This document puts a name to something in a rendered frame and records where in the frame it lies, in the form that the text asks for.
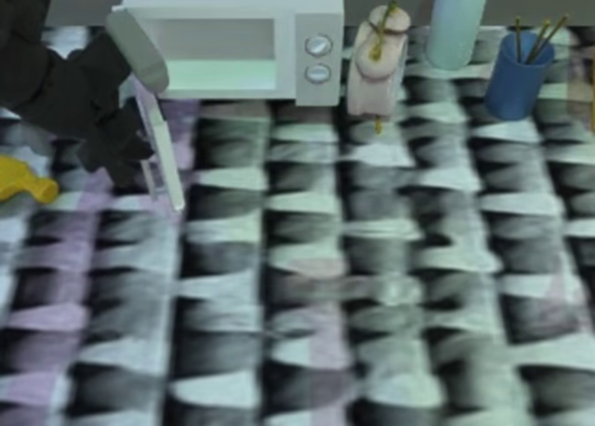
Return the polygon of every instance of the blue pencil holder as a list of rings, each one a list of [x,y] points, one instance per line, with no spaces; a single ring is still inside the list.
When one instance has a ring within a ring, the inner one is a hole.
[[[485,107],[503,121],[519,121],[533,112],[539,89],[555,57],[554,47],[547,42],[539,55],[530,64],[525,64],[537,34],[522,32],[522,61],[518,62],[516,37],[516,33],[510,33],[502,40],[485,93]]]

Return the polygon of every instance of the microwave window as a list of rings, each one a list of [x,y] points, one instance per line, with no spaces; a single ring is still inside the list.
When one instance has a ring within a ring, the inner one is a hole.
[[[273,60],[273,20],[158,20],[152,38],[169,60]]]

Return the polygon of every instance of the checkered cloth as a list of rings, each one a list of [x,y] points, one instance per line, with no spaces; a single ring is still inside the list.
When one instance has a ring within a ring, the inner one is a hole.
[[[0,206],[0,425],[590,425],[595,31],[560,32],[534,117],[500,123],[506,32],[448,73],[412,31],[382,135],[343,108],[212,102],[196,123],[166,102],[174,220],[69,143],[33,154],[7,114],[0,153],[62,195]]]

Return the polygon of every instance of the yellow bottle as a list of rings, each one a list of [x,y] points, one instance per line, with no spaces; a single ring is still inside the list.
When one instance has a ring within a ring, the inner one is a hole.
[[[0,155],[0,201],[27,192],[37,202],[48,205],[58,197],[59,191],[54,180],[37,177],[27,163]]]

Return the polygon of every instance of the white microwave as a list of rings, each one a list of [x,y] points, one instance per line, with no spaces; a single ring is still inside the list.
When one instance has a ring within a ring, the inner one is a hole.
[[[163,99],[334,106],[343,0],[123,0],[165,59]]]

